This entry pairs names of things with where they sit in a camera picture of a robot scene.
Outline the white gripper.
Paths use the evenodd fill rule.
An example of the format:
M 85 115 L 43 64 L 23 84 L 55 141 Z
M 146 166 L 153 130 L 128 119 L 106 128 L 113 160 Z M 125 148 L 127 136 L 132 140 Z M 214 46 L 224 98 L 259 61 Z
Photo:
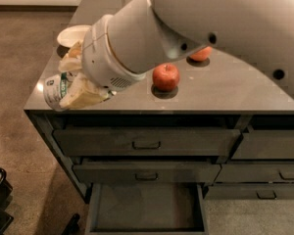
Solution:
M 111 97 L 110 91 L 123 91 L 145 78 L 145 73 L 127 70 L 113 53 L 108 36 L 112 17 L 103 16 L 86 31 L 83 42 L 77 41 L 59 62 L 60 72 L 77 71 L 82 66 L 86 75 L 79 72 L 73 79 L 60 100 L 62 109 L 82 109 L 102 103 Z

